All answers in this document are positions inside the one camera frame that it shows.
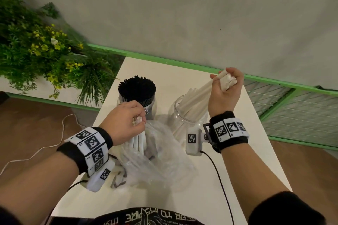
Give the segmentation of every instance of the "white flower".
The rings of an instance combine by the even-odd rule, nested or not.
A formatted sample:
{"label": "white flower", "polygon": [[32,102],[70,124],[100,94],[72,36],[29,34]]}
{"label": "white flower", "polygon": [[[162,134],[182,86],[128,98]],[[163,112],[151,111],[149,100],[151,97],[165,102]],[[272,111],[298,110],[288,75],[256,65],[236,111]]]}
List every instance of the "white flower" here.
{"label": "white flower", "polygon": [[57,44],[57,40],[55,38],[51,38],[50,42],[52,43],[52,45],[56,45]]}

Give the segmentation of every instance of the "hand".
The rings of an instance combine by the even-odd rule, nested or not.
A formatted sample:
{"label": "hand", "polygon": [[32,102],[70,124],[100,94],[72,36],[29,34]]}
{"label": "hand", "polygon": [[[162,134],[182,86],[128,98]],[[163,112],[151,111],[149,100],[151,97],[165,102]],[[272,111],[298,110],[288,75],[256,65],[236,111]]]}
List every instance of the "hand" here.
{"label": "hand", "polygon": [[[142,117],[142,122],[133,125],[135,117]],[[146,112],[137,101],[123,102],[109,112],[108,116],[100,124],[100,127],[109,133],[113,146],[129,141],[134,136],[145,130]]]}
{"label": "hand", "polygon": [[226,71],[237,79],[237,83],[223,92],[221,90],[221,83],[216,75],[211,74],[210,78],[213,79],[211,95],[209,98],[208,110],[210,117],[222,114],[226,111],[234,112],[244,82],[244,74],[236,68],[226,68]]}

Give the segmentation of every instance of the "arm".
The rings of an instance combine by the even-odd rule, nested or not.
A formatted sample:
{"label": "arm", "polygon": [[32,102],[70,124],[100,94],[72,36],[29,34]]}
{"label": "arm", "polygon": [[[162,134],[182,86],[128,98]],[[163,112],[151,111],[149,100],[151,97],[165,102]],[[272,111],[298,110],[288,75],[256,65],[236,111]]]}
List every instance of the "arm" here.
{"label": "arm", "polygon": [[[143,122],[133,126],[133,118]],[[113,109],[100,127],[120,145],[145,130],[145,112],[136,101]],[[56,152],[46,160],[21,173],[0,188],[0,206],[24,225],[40,224],[79,175],[75,161]]]}
{"label": "arm", "polygon": [[[244,82],[243,73],[235,68],[227,68],[226,70],[236,77],[237,84],[223,92],[220,88],[219,79],[215,78],[216,75],[210,75],[214,79],[208,107],[211,118],[226,111],[233,112],[241,94]],[[261,224],[265,224],[263,220],[268,220],[269,215],[274,216],[270,221],[275,220],[275,224],[277,224],[276,220],[282,220],[281,217],[288,221],[295,221],[298,217],[302,222],[304,222],[305,217],[308,219],[315,217],[312,221],[324,220],[321,214],[311,209],[293,193],[285,193],[276,197],[278,193],[289,191],[288,188],[267,167],[249,144],[239,143],[224,147],[221,154],[231,184],[247,220],[257,206],[260,206],[259,215],[257,216],[256,212],[254,216],[255,219],[258,217]],[[274,199],[272,201],[270,199],[267,203],[266,200],[272,196],[274,196]]]}

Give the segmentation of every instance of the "tabletop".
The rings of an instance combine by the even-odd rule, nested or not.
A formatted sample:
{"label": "tabletop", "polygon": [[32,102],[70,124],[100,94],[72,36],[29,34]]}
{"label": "tabletop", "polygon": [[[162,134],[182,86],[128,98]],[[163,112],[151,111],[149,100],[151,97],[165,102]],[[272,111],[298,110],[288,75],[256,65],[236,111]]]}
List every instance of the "tabletop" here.
{"label": "tabletop", "polygon": [[[102,108],[94,122],[98,126],[116,107],[120,80],[135,75],[144,76],[156,85],[156,117],[167,115],[169,108],[189,88],[199,88],[210,80],[209,73],[126,57]],[[269,142],[263,126],[243,86],[241,97],[234,110],[250,134],[249,144],[275,175],[291,190],[290,184]],[[210,144],[203,143],[203,150],[213,159],[226,191],[235,224],[246,224],[245,217],[226,172],[222,156]],[[205,155],[188,156],[198,175],[188,188],[180,192],[161,185],[140,184],[133,187],[111,189],[114,174],[109,175],[97,193],[76,186],[55,207],[52,216],[95,218],[97,216],[131,207],[157,207],[198,219],[204,224],[231,224],[230,212],[223,195],[216,171]]]}

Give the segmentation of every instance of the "white cable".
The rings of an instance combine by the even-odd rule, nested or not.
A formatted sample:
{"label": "white cable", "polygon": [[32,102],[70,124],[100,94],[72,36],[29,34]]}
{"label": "white cable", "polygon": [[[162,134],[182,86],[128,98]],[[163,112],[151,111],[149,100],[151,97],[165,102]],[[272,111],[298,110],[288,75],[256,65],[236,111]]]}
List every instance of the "white cable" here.
{"label": "white cable", "polygon": [[65,116],[65,117],[63,118],[63,120],[62,120],[62,136],[61,136],[61,141],[60,141],[58,144],[53,145],[53,146],[42,147],[42,148],[40,148],[37,152],[35,152],[34,155],[32,155],[32,156],[31,156],[30,158],[28,158],[28,159],[19,159],[19,160],[12,160],[12,161],[9,161],[9,162],[2,168],[2,171],[1,171],[1,173],[0,173],[0,176],[3,174],[3,172],[5,171],[5,169],[6,169],[6,167],[8,166],[9,163],[12,163],[12,162],[19,162],[19,161],[27,161],[27,160],[29,160],[29,159],[32,159],[32,158],[33,158],[36,154],[38,154],[39,151],[42,150],[42,149],[52,148],[52,147],[58,146],[58,145],[62,142],[62,140],[63,140],[63,135],[64,135],[64,132],[65,132],[64,120],[65,120],[66,117],[69,117],[69,116],[71,116],[71,115],[74,115],[74,116],[75,116],[75,118],[76,118],[76,123],[77,123],[79,126],[85,127],[84,125],[80,125],[80,124],[79,124],[79,122],[77,121],[77,116],[76,116],[74,113],[73,113],[73,114],[70,114],[70,115],[68,115],[68,116]]}

